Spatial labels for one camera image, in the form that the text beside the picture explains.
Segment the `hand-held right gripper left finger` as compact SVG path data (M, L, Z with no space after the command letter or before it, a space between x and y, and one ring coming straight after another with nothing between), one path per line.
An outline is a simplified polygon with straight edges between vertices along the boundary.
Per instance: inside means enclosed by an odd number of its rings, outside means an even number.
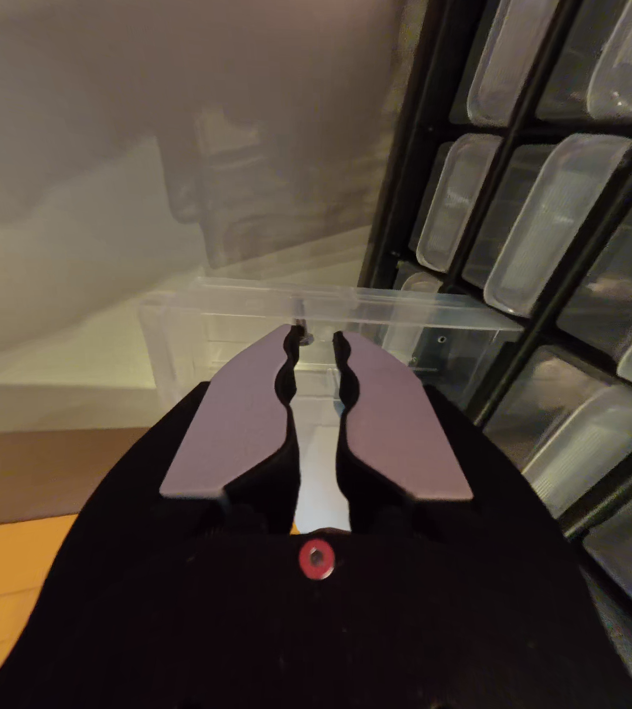
M301 325L280 325L210 380L159 492L172 501L247 507L269 533L289 533L300 491L291 403Z

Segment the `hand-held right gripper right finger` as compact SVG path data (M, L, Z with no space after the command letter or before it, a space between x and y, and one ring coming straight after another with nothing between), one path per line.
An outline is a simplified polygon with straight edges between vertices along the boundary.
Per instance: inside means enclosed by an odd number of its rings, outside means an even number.
M357 332L336 332L333 349L344 406L336 475L351 532L410 530L432 506L469 507L473 491L417 375Z

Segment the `black drawer organizer cabinet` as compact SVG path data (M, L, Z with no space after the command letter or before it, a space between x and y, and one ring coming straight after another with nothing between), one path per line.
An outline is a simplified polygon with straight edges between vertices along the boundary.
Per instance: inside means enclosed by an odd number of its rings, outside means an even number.
M632 1L487 1L446 122L409 249L522 339L411 362L632 604L632 532L594 529L632 496Z

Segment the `clear plastic drawer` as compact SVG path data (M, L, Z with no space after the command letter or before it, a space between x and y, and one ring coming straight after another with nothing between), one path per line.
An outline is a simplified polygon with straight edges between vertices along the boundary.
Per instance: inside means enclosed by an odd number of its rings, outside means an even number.
M332 337L355 332L409 366L459 408L471 400L522 326L465 295L199 278L151 294L139 321L158 395L172 407L233 356L279 325L305 328L294 406L338 409Z

